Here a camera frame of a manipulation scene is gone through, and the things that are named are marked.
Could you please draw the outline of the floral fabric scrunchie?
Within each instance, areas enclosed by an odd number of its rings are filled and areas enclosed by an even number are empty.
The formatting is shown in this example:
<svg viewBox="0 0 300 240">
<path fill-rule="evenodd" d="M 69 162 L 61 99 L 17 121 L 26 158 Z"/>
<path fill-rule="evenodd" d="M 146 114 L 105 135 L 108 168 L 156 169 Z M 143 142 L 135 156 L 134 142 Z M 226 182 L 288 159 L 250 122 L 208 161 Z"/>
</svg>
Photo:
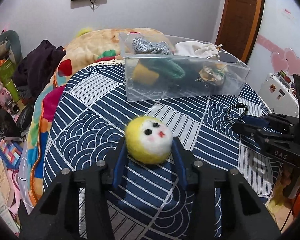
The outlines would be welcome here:
<svg viewBox="0 0 300 240">
<path fill-rule="evenodd" d="M 216 64 L 213 66 L 204 66 L 200 71 L 200 78 L 206 82 L 209 82 L 215 86 L 221 86 L 226 77 L 228 68 L 226 64 Z"/>
</svg>

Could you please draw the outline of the green knitted cloth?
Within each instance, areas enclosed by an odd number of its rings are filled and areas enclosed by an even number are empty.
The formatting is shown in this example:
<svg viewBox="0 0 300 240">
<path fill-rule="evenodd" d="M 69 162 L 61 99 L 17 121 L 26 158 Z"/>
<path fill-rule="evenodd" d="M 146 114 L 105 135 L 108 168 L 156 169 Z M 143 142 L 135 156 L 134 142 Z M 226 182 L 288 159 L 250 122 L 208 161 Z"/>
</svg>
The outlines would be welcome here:
<svg viewBox="0 0 300 240">
<path fill-rule="evenodd" d="M 185 76 L 185 70 L 169 59 L 144 59 L 144 65 L 151 71 L 169 79 L 181 79 Z"/>
</svg>

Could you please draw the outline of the white drawstring pouch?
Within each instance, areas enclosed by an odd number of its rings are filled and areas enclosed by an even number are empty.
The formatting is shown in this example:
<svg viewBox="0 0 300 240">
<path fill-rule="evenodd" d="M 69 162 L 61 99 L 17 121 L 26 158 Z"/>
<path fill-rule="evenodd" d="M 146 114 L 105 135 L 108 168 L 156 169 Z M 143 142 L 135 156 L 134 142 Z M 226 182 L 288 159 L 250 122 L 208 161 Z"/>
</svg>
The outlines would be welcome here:
<svg viewBox="0 0 300 240">
<path fill-rule="evenodd" d="M 223 45 L 202 43 L 198 41 L 179 42 L 174 46 L 174 56 L 189 56 L 210 59 L 216 57 Z"/>
</svg>

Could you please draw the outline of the silver glitter pouch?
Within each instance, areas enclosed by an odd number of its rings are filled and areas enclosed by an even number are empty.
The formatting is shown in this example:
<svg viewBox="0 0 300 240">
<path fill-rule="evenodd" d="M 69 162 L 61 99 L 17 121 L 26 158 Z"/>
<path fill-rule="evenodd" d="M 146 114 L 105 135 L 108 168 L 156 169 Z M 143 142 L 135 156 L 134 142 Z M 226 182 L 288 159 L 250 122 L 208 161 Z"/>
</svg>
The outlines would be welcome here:
<svg viewBox="0 0 300 240">
<path fill-rule="evenodd" d="M 132 41 L 132 48 L 136 54 L 171 55 L 172 51 L 166 42 L 151 42 L 141 37 Z"/>
</svg>

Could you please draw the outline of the navy patterned tablecloth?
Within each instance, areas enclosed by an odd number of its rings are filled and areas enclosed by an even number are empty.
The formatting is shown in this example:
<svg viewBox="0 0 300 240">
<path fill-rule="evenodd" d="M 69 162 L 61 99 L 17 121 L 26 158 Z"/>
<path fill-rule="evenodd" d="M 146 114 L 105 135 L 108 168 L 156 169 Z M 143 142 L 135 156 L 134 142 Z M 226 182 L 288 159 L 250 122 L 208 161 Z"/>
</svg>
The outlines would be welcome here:
<svg viewBox="0 0 300 240">
<path fill-rule="evenodd" d="M 153 120 L 141 126 L 142 144 L 157 146 L 178 137 L 196 158 L 214 167 L 237 168 L 262 198 L 269 198 L 275 174 L 270 160 L 259 154 L 251 139 L 235 134 L 226 110 L 244 103 L 250 115 L 264 107 L 257 93 L 245 85 L 238 96 L 198 96 L 128 102 L 123 65 L 84 68 L 66 84 L 58 103 L 43 161 L 43 187 L 61 169 L 89 167 L 105 158 L 138 116 Z M 107 195 L 116 239 L 184 239 L 189 227 L 193 193 L 181 189 L 172 158 L 143 166 L 130 158 L 121 184 Z"/>
</svg>

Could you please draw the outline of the black item in box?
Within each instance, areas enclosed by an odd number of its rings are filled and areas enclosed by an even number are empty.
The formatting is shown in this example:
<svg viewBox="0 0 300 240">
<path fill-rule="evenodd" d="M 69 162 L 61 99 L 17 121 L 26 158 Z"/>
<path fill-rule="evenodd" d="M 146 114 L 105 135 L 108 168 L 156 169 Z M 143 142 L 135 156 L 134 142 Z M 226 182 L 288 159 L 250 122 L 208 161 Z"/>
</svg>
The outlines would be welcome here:
<svg viewBox="0 0 300 240">
<path fill-rule="evenodd" d="M 212 94 L 219 92 L 224 86 L 225 82 L 221 86 L 215 86 L 202 80 L 199 71 L 203 67 L 182 66 L 182 68 L 185 70 L 185 76 L 181 79 L 169 81 L 168 88 L 170 91 L 181 92 L 183 90 L 191 90 L 195 93 Z"/>
</svg>

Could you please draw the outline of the yellow felt piece in box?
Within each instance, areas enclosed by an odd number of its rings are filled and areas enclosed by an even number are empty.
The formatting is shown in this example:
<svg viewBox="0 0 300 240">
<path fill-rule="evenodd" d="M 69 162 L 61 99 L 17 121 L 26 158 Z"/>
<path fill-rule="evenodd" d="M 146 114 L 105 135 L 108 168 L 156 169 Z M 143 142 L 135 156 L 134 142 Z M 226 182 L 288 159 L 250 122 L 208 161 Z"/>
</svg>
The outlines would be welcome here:
<svg viewBox="0 0 300 240">
<path fill-rule="evenodd" d="M 132 80 L 144 86 L 152 86 L 157 82 L 159 76 L 160 75 L 158 73 L 149 70 L 143 64 L 138 62 L 134 68 Z"/>
</svg>

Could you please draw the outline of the clear plastic storage box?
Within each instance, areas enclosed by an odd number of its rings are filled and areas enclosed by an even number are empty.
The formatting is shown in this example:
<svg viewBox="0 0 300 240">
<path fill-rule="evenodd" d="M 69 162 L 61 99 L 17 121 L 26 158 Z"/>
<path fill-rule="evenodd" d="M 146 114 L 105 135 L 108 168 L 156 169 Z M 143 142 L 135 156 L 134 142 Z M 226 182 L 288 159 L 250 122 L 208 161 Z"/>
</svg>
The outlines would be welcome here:
<svg viewBox="0 0 300 240">
<path fill-rule="evenodd" d="M 163 34 L 119 34 L 128 101 L 238 95 L 250 68 L 221 46 Z"/>
</svg>

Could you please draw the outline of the brown wooden door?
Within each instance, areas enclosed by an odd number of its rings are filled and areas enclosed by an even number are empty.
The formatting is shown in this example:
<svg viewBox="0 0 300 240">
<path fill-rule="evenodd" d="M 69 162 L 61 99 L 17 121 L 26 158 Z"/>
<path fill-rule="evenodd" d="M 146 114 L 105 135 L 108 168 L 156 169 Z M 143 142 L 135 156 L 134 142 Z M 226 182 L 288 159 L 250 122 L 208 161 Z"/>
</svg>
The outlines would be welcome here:
<svg viewBox="0 0 300 240">
<path fill-rule="evenodd" d="M 244 63 L 249 61 L 260 29 L 265 0 L 225 0 L 217 44 Z"/>
</svg>

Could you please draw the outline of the colourful block game box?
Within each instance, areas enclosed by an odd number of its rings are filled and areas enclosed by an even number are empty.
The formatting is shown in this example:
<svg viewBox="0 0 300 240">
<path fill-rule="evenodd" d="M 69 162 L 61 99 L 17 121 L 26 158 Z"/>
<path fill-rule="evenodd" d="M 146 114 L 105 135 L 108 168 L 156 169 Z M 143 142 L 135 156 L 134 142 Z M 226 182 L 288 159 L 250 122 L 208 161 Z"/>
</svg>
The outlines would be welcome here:
<svg viewBox="0 0 300 240">
<path fill-rule="evenodd" d="M 0 139 L 0 156 L 8 169 L 19 169 L 22 151 L 23 149 L 17 142 Z"/>
</svg>

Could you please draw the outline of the beige colourful patch blanket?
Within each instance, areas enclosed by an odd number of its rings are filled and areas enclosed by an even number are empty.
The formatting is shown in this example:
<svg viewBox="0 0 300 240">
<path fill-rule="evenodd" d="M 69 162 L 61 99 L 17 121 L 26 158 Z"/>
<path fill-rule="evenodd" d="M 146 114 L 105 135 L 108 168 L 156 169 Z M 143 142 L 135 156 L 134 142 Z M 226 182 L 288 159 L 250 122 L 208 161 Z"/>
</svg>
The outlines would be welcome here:
<svg viewBox="0 0 300 240">
<path fill-rule="evenodd" d="M 81 30 L 77 37 L 64 47 L 65 56 L 36 99 L 27 135 L 26 152 L 25 195 L 32 205 L 36 205 L 43 195 L 46 140 L 66 83 L 79 70 L 92 63 L 120 60 L 122 58 L 119 45 L 120 33 L 161 34 L 160 31 L 151 28 Z"/>
</svg>

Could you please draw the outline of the dark purple clothing pile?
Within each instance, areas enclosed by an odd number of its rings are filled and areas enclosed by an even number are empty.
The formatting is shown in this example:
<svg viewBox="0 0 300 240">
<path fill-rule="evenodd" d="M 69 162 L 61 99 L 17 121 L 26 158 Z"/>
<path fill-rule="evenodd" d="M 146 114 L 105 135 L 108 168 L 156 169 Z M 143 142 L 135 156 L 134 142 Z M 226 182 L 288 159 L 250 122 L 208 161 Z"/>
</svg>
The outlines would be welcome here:
<svg viewBox="0 0 300 240">
<path fill-rule="evenodd" d="M 28 53 L 12 76 L 20 98 L 38 98 L 65 55 L 66 51 L 62 46 L 57 48 L 48 40 L 43 40 L 36 49 Z"/>
</svg>

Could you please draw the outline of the pink rabbit plush toy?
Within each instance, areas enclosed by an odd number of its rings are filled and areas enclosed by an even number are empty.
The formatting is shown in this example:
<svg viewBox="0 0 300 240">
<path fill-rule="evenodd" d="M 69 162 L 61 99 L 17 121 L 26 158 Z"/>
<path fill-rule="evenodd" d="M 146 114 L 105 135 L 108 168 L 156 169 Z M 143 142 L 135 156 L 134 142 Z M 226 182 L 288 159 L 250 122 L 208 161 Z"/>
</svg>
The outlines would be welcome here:
<svg viewBox="0 0 300 240">
<path fill-rule="evenodd" d="M 6 102 L 12 100 L 10 92 L 4 87 L 3 83 L 0 81 L 0 107 L 9 112 Z"/>
</svg>

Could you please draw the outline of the green cardboard box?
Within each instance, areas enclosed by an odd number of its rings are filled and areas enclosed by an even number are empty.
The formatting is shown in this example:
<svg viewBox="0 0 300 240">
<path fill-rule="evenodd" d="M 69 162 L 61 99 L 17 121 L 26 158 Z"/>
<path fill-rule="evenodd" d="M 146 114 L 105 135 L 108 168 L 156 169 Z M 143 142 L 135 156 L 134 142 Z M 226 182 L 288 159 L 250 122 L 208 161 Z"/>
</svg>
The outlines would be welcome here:
<svg viewBox="0 0 300 240">
<path fill-rule="evenodd" d="M 16 65 L 10 59 L 0 60 L 0 81 L 3 86 L 10 92 L 12 100 L 18 102 L 20 100 L 17 88 L 12 81 L 12 76 L 16 70 Z"/>
</svg>

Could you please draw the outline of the grey green plush toy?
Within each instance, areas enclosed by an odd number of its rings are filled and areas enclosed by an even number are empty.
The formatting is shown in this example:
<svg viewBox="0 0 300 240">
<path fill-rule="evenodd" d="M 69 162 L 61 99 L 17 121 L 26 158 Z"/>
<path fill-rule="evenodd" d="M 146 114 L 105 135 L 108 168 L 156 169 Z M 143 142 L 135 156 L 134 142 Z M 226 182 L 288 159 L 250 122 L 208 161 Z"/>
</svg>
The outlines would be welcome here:
<svg viewBox="0 0 300 240">
<path fill-rule="evenodd" d="M 7 30 L 0 35 L 0 59 L 5 58 L 9 58 L 15 65 L 23 59 L 19 36 L 13 30 Z"/>
</svg>

